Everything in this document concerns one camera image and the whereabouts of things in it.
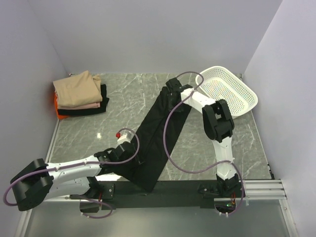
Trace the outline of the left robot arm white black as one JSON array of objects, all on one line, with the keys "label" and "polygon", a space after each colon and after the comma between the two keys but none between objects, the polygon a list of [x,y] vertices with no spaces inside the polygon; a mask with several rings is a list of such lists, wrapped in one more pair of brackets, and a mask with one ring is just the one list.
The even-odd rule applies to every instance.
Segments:
[{"label": "left robot arm white black", "polygon": [[37,159],[10,181],[15,205],[20,211],[26,211],[59,196],[97,198],[104,189],[96,178],[140,166],[144,160],[138,151],[133,144],[124,142],[116,148],[75,161],[45,163],[43,159]]}]

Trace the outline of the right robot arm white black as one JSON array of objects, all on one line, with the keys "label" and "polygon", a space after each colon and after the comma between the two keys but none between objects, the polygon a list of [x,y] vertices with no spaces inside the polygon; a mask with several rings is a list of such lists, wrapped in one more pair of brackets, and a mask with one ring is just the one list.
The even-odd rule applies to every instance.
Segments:
[{"label": "right robot arm white black", "polygon": [[[215,166],[217,167],[217,192],[215,195],[230,197],[241,189],[241,197],[245,195],[242,175],[234,164],[232,153],[232,135],[235,128],[228,104],[224,99],[215,101],[197,92],[196,88],[189,85],[182,86],[177,78],[167,81],[166,86],[171,95],[172,110],[170,111],[163,129],[163,147],[170,162],[179,170],[198,174]],[[203,170],[188,171],[179,167],[170,157],[166,145],[166,132],[172,114],[181,106],[189,105],[202,114],[203,127],[206,136],[212,141],[217,162]]]}]

